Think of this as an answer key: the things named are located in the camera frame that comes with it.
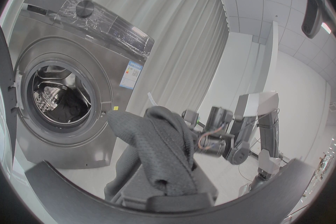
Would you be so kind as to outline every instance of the protective plastic film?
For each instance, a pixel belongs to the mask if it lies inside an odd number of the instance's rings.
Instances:
[[[56,15],[56,24],[59,23],[61,28],[82,29],[87,33],[85,38],[92,42],[108,49],[123,47],[147,59],[154,44],[151,37],[97,3],[94,3],[93,12],[87,18],[77,16],[76,7],[82,1],[67,0]]]

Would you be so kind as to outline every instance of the washing machine door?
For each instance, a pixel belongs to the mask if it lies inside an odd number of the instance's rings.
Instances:
[[[8,46],[0,27],[0,162],[11,172],[16,140],[16,92]]]

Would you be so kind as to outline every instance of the white tag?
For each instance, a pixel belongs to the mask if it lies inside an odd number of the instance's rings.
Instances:
[[[119,86],[131,90],[134,89],[138,77],[140,76],[141,70],[142,65],[136,62],[129,61]]]

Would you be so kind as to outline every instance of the washing machine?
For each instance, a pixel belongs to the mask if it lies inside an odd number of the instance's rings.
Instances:
[[[154,40],[92,0],[25,0],[8,49],[16,139],[26,159],[61,169],[108,166]]]

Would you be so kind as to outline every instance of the door hinge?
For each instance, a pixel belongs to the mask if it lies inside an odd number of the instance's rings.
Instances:
[[[22,98],[21,98],[21,81],[22,81],[22,75],[17,74],[15,76],[14,84],[11,86],[12,88],[15,88],[16,92],[16,106],[19,109],[23,110],[23,104],[22,104]]]

